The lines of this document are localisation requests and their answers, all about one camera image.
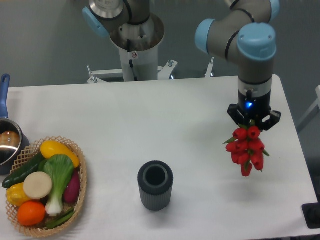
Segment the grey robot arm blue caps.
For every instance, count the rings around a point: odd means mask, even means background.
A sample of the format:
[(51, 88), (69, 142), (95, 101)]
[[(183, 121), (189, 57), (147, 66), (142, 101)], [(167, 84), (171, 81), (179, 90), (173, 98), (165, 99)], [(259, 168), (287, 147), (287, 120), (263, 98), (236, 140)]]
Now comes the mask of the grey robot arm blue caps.
[[(196, 29), (202, 52), (238, 66), (238, 102), (227, 110), (238, 125), (262, 131), (276, 125), (281, 113), (270, 106), (276, 32), (270, 25), (279, 13), (277, 0), (235, 0), (222, 20), (205, 19)], [(164, 24), (147, 0), (91, 0), (82, 10), (89, 27), (118, 48), (123, 78), (158, 80), (158, 47)]]

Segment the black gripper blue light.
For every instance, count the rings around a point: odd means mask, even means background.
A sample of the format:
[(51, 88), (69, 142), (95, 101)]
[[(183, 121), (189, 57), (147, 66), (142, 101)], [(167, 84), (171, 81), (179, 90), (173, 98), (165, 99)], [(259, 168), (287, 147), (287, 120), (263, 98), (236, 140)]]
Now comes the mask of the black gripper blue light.
[(258, 123), (261, 131), (268, 131), (280, 122), (282, 113), (271, 110), (272, 79), (253, 84), (238, 79), (238, 104), (230, 104), (227, 113), (237, 125)]

